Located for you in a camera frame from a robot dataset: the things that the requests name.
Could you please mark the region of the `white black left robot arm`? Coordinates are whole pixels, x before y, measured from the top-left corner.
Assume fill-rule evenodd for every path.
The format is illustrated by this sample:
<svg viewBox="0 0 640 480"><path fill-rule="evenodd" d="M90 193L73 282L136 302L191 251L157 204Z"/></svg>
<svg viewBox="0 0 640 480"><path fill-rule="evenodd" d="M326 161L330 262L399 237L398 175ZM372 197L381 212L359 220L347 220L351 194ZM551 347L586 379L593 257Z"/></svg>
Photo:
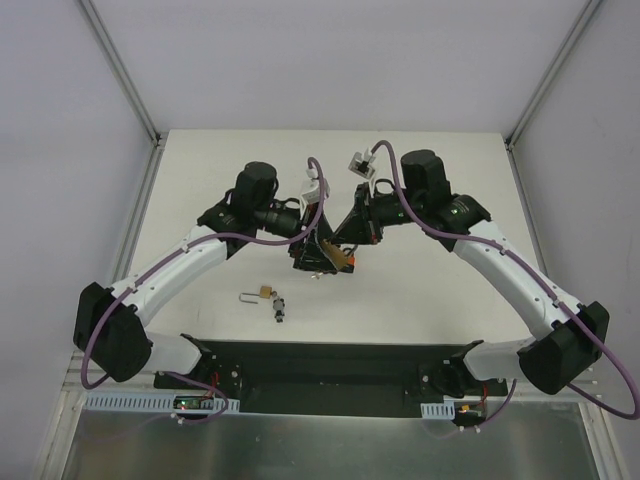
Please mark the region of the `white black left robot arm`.
<svg viewBox="0 0 640 480"><path fill-rule="evenodd" d="M229 189L180 241L154 263L103 287L93 282L80 294L73 342L83 352L80 380L92 390L108 379L125 382L144 370L177 375L188 388L204 387L211 365L187 335L149 331L154 316L208 270L230 260L248 244L289 246L310 236L321 220L329 187L319 161L307 161L298 204L311 219L278 204L276 169L265 162L245 165Z"/></svg>

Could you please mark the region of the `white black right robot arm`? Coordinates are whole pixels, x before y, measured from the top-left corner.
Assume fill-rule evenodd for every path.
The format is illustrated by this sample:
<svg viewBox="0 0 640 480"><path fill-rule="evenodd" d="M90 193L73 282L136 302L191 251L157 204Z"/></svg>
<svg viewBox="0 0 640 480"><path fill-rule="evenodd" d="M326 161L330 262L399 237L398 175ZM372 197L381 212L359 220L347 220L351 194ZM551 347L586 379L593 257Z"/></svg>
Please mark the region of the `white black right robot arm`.
<svg viewBox="0 0 640 480"><path fill-rule="evenodd" d="M530 332L519 341L465 346L442 374L446 394L473 394L486 380L512 377L555 395L601 357L594 342L606 337L608 311L598 302L579 301L522 259L483 206L469 195L452 193L443 161L433 151L403 155L405 186L388 194L374 188L373 161L370 152L357 152L349 164L365 181L357 186L354 206L333 243L375 245L385 228L421 221L430 237L501 294Z"/></svg>

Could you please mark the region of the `large brass padlock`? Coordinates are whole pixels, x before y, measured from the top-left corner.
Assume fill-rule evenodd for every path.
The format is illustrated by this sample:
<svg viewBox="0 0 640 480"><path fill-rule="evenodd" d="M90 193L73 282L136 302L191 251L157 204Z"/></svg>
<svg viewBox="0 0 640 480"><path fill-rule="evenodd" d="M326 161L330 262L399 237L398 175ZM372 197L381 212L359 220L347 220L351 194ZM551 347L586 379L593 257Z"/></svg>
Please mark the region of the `large brass padlock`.
<svg viewBox="0 0 640 480"><path fill-rule="evenodd" d="M355 252L358 249L357 245L340 247L339 245L330 243L328 240L322 240L321 247L325 256L329 259L337 272L341 272L341 269L346 265L349 256L355 257Z"/></svg>

